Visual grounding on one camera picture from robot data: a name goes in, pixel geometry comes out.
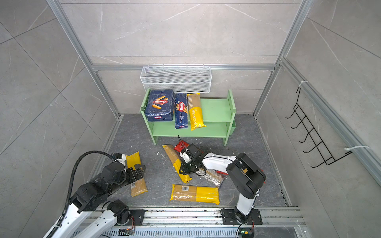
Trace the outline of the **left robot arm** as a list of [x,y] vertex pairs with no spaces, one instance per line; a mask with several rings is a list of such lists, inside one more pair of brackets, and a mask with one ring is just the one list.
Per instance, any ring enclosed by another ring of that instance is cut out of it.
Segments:
[[[101,204],[106,204],[113,193],[126,185],[144,178],[146,167],[136,164],[126,168],[116,160],[103,168],[90,182],[81,185],[69,199],[68,207],[56,225],[44,237],[69,238],[79,225]],[[129,207],[119,199],[108,203],[96,221],[79,233],[80,238],[97,238],[114,225],[124,225],[132,221]]]

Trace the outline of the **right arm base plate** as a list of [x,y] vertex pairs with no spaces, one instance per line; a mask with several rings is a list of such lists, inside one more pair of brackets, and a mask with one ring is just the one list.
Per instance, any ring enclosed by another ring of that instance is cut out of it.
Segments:
[[221,209],[223,225],[262,225],[262,216],[258,209],[252,209],[249,215],[241,214],[237,209]]

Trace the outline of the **yellow spaghetti bag with lettering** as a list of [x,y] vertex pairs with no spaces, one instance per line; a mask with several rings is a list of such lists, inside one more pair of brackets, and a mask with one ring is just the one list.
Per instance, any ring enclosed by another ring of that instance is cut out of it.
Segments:
[[203,121],[200,94],[187,94],[187,100],[191,130],[194,131],[195,129],[206,127]]

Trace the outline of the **blue Barilla rigatoni box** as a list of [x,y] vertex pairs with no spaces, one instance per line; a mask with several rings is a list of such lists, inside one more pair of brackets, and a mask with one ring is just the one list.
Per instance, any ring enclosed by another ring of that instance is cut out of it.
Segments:
[[171,122],[174,108],[173,90],[151,90],[144,114],[149,122]]

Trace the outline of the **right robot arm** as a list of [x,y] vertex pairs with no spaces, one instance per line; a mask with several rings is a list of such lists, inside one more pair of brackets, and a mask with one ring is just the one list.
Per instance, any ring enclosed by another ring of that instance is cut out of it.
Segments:
[[203,152],[190,144],[180,152],[180,173],[193,174],[201,169],[216,170],[228,174],[239,192],[239,199],[234,209],[234,217],[240,223],[246,222],[266,181],[263,171],[246,154],[236,156],[217,155]]

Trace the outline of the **blue Barilla spaghetti box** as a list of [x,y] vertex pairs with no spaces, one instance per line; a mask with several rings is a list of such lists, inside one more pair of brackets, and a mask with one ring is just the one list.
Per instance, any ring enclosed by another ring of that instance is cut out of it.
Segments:
[[175,128],[188,128],[188,102],[186,93],[175,95]]

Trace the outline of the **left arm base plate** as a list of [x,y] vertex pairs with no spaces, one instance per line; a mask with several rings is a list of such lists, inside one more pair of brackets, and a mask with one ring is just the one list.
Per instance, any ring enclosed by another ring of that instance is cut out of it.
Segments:
[[145,210],[133,209],[117,213],[117,226],[141,226],[143,224]]

